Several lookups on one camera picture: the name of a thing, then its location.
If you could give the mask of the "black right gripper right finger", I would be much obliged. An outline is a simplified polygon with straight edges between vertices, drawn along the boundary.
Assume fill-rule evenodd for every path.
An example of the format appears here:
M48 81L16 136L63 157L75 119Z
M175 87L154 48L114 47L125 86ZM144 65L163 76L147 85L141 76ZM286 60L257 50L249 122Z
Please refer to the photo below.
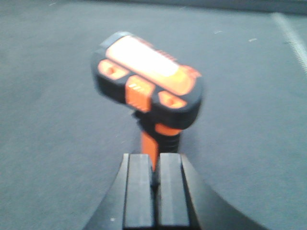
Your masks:
M160 154L158 174L159 230L264 229L206 184L185 155Z

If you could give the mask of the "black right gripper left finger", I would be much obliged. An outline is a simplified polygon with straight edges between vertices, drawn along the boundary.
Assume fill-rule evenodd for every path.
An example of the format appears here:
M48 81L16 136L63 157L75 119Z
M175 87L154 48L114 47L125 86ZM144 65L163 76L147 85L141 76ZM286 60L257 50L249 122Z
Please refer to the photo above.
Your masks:
M146 154L123 154L118 173L85 230L154 229L152 165Z

